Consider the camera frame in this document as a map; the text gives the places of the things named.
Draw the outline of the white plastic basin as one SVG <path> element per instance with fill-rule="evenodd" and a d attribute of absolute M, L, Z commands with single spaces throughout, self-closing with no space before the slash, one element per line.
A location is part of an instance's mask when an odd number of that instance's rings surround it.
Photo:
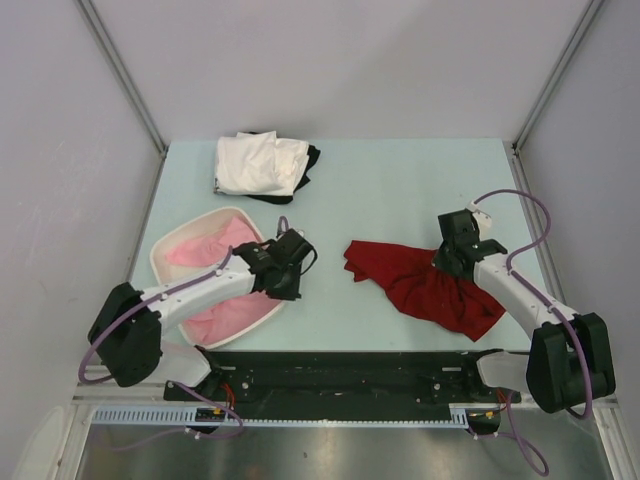
<path fill-rule="evenodd" d="M 228 248 L 265 237 L 243 210 L 225 207 L 197 217 L 158 240 L 150 263 L 158 283 L 168 284 L 222 260 Z M 226 300 L 185 320 L 179 331 L 191 345 L 219 348 L 274 317 L 284 303 L 264 293 Z"/>

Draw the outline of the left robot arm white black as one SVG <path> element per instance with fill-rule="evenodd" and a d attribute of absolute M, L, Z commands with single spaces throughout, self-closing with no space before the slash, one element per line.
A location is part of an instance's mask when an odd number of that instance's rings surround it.
<path fill-rule="evenodd" d="M 128 388 L 154 378 L 186 386 L 202 400 L 214 397 L 221 376 L 205 350 L 169 342 L 166 335 L 198 313 L 256 292 L 299 299 L 301 278 L 317 259 L 316 248 L 289 229 L 275 239 L 230 248 L 218 263 L 182 280 L 150 290 L 117 285 L 89 330 L 79 382 L 113 380 Z"/>

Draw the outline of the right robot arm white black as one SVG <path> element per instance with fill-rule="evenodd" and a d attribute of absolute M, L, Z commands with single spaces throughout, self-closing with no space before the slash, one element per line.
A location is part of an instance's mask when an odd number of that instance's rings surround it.
<path fill-rule="evenodd" d="M 495 299 L 526 333 L 530 348 L 527 354 L 481 354 L 461 376 L 463 393 L 484 401 L 501 388 L 531 395 L 547 413 L 592 409 L 594 400 L 616 389 L 604 320 L 576 312 L 531 283 L 498 241 L 482 238 L 483 216 L 469 209 L 439 215 L 442 242 L 433 264 Z"/>

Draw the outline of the red t-shirt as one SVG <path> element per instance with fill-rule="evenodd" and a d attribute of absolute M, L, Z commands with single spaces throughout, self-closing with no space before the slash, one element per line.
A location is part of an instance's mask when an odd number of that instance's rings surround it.
<path fill-rule="evenodd" d="M 356 282 L 377 284 L 399 312 L 479 340 L 505 308 L 472 282 L 438 270 L 434 257 L 431 249 L 353 240 L 344 252 L 344 269 Z"/>

